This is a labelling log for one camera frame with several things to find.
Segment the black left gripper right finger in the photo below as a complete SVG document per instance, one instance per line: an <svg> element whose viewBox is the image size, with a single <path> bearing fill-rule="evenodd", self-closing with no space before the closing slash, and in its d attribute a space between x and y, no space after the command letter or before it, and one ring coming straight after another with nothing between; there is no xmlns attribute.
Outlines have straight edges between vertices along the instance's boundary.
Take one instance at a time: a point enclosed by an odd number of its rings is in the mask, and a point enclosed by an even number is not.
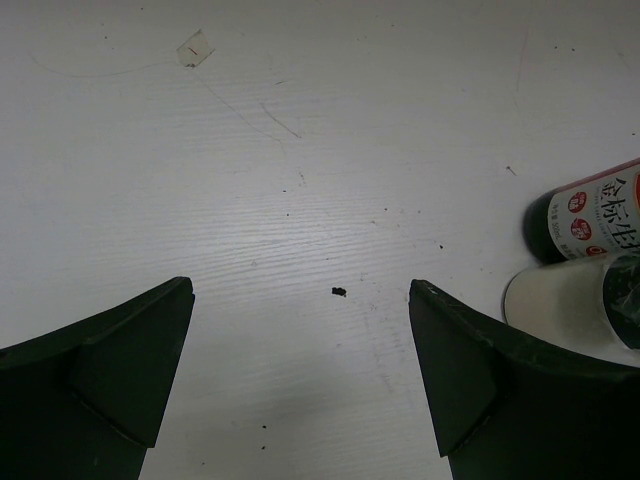
<svg viewBox="0 0 640 480"><path fill-rule="evenodd" d="M635 479L639 371L554 346L425 280L409 316L439 453L456 479Z"/></svg>

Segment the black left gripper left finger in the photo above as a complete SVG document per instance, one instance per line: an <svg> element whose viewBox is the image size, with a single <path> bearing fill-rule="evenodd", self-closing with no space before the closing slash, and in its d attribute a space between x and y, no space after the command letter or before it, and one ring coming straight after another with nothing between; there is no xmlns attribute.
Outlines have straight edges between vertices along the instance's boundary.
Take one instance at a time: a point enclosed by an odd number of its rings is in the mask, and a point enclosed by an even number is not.
<svg viewBox="0 0 640 480"><path fill-rule="evenodd" d="M4 479L136 479L156 444L195 295L175 277L1 351Z"/></svg>

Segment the white powder jar black lid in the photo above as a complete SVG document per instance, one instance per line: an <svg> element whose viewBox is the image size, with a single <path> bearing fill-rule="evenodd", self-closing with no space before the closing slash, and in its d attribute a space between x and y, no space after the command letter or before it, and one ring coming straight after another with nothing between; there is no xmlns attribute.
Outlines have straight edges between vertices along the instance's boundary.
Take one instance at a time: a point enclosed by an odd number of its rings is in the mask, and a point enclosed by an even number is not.
<svg viewBox="0 0 640 480"><path fill-rule="evenodd" d="M639 256L600 255L531 268L503 297L507 325L564 349L639 365Z"/></svg>

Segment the tall soy sauce bottle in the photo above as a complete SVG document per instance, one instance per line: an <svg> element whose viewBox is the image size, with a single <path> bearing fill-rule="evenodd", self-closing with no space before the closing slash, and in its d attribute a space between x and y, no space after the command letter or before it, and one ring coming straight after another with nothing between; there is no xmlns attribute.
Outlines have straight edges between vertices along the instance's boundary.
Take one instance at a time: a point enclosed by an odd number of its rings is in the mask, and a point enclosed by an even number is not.
<svg viewBox="0 0 640 480"><path fill-rule="evenodd" d="M556 188L526 209L522 233L542 264L639 252L637 159Z"/></svg>

